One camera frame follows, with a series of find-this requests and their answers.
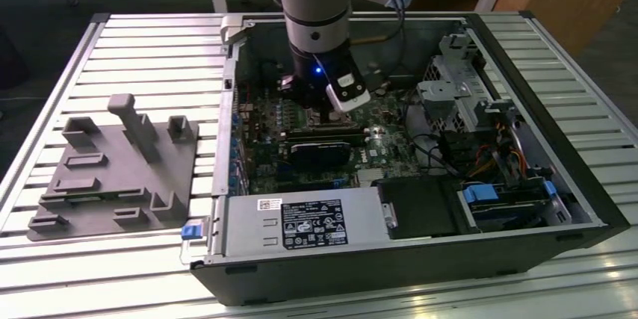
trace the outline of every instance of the white label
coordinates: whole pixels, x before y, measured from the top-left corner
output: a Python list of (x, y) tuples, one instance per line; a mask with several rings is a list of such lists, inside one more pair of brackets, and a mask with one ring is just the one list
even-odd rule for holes
[(268, 198), (257, 201), (257, 211), (269, 211), (270, 209), (281, 209), (281, 199)]
[(355, 78), (352, 77), (352, 74), (347, 74), (344, 77), (339, 78), (336, 82), (339, 83), (339, 86), (347, 87), (355, 83)]
[(333, 233), (325, 234), (326, 238), (343, 238), (344, 236), (345, 236), (344, 232), (333, 232)]

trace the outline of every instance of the metal bracket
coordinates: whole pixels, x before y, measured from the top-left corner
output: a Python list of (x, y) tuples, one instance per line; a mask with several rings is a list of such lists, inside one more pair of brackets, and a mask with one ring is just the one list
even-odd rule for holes
[(464, 86), (457, 86), (451, 81), (421, 81), (417, 87), (423, 101), (453, 101), (459, 97), (471, 95)]
[(218, 26), (218, 34), (221, 36), (221, 44), (230, 45), (242, 38), (241, 31), (242, 15), (228, 14), (221, 18), (221, 25)]

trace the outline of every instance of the floor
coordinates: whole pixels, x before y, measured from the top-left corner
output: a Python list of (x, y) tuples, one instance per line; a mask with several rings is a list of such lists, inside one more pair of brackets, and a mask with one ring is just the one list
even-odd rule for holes
[[(228, 0), (230, 11), (276, 11), (269, 0)], [(29, 80), (0, 90), (0, 177), (17, 153), (77, 41), (94, 13), (206, 13), (210, 0), (0, 0), (0, 28), (30, 71)], [(612, 101), (638, 123), (638, 0), (619, 12), (576, 58)]]

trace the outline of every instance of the gray plastic base plate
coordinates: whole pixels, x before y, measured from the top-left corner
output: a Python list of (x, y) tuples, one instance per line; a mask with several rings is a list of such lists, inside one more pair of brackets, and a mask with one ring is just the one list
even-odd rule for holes
[(29, 223), (28, 239), (42, 241), (180, 227), (188, 216), (197, 124), (188, 122), (190, 132), (181, 140), (173, 140), (168, 123), (152, 124), (152, 143), (160, 157), (148, 163), (122, 126), (97, 128), (86, 118), (72, 120), (92, 128), (70, 131), (80, 133), (88, 146), (81, 141), (74, 147), (66, 145)]

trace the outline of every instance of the motherboard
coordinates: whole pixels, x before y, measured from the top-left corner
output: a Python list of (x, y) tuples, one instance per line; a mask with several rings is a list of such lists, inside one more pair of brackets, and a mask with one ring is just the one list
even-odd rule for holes
[(249, 193), (367, 187), (419, 175), (403, 98), (377, 96), (347, 114), (318, 114), (266, 91), (238, 106)]

